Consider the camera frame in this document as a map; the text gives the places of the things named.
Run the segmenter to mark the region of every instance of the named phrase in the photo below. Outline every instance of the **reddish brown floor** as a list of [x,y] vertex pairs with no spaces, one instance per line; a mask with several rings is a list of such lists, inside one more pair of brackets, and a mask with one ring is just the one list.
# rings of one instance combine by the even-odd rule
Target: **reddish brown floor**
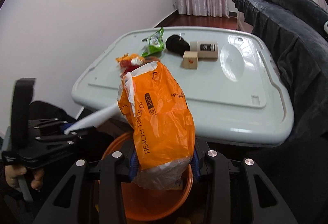
[[236,30],[237,19],[235,17],[188,16],[173,13],[159,23],[157,27],[169,26],[200,26]]

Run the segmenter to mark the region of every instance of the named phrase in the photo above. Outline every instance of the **orange plastic wrapper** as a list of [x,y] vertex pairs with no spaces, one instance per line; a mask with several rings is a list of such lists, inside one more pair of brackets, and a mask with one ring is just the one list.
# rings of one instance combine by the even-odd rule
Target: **orange plastic wrapper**
[[195,145],[194,121],[178,83],[163,64],[148,63],[123,77],[118,105],[134,128],[141,167],[135,183],[155,190],[173,187]]

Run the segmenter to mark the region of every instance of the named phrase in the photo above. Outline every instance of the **wooden cube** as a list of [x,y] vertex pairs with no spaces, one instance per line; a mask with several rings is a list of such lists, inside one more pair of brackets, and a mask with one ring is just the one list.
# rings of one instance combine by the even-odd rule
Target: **wooden cube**
[[183,68],[197,69],[198,66],[198,53],[193,51],[185,51],[183,55]]

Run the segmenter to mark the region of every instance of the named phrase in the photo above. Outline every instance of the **green snack wrapper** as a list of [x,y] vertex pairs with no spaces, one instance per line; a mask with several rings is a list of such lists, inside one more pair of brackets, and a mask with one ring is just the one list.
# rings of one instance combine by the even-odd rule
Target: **green snack wrapper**
[[146,50],[142,54],[143,57],[151,56],[154,53],[162,52],[164,50],[163,33],[164,28],[162,27],[153,35],[142,40],[143,42],[146,42]]

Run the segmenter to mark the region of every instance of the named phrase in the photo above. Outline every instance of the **bottle label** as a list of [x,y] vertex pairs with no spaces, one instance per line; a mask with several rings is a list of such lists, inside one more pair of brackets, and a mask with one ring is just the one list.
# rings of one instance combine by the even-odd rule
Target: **bottle label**
[[215,44],[201,44],[200,50],[215,52]]

